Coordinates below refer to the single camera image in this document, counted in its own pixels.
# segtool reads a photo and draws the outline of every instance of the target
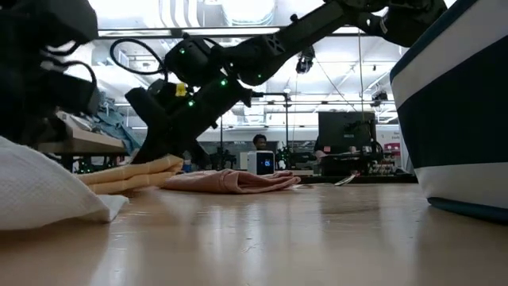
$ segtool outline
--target pink cloth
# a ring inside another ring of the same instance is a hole
[[[176,191],[203,191],[223,194],[256,194],[281,191],[300,182],[289,171],[257,176],[249,172],[222,170],[192,172],[167,179],[161,188]]]

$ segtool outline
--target white and navy bin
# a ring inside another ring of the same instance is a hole
[[[508,222],[508,0],[458,0],[391,71],[429,203]]]

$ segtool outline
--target computer monitor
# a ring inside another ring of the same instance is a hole
[[[372,112],[320,112],[318,119],[319,142],[326,153],[345,153],[351,146],[360,151],[376,139]]]

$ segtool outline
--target towel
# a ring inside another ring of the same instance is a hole
[[[0,137],[0,230],[81,218],[111,222],[129,200],[96,195],[55,161]]]
[[[173,176],[161,188],[177,191],[204,191],[222,194],[256,194],[280,191],[300,182],[289,171],[257,176],[249,172],[222,170],[192,172]]]
[[[182,170],[183,159],[169,155],[145,164],[127,164],[90,174],[76,175],[95,194],[115,194],[143,187],[159,187]]]

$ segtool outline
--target yellow label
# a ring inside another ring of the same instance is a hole
[[[185,96],[187,95],[187,90],[185,89],[185,83],[177,83],[176,84],[176,96]]]

